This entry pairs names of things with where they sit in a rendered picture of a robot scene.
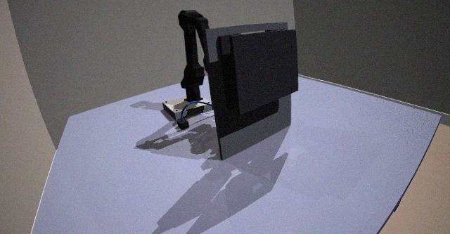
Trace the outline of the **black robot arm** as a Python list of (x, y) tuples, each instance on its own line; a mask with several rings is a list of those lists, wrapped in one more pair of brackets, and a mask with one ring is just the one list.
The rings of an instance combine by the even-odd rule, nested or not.
[[(181, 88), (186, 90), (187, 98), (184, 100), (188, 102), (199, 101), (203, 99), (200, 97), (199, 85), (203, 85), (204, 73), (205, 71), (207, 72), (207, 63), (203, 45), (203, 38), (205, 38), (203, 30), (208, 30), (210, 28), (208, 19), (203, 17), (203, 15), (199, 14), (196, 10), (181, 11), (178, 14), (178, 19), (179, 25), (184, 31), (187, 62), (184, 70), (184, 78), (181, 82)], [(198, 37), (202, 44), (205, 68), (198, 63), (198, 48), (195, 29), (198, 32)]]

